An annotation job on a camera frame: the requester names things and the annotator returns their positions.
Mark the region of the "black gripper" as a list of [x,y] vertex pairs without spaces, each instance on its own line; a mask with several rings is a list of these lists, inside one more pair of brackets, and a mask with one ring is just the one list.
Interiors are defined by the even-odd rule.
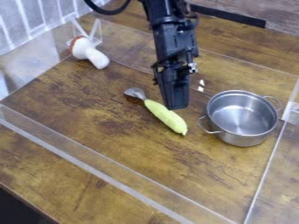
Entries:
[[165,106],[185,109],[190,102],[190,75],[198,72],[199,56],[195,28],[199,20],[157,18],[150,22],[154,32],[157,62],[154,81],[159,85]]

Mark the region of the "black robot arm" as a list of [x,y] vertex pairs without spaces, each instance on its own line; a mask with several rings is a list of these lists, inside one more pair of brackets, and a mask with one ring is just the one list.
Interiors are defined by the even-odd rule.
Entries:
[[139,1],[154,33],[154,81],[163,104],[170,110],[185,109],[190,102],[190,75],[198,72],[194,59],[199,56],[195,34],[199,18],[189,13],[185,0]]

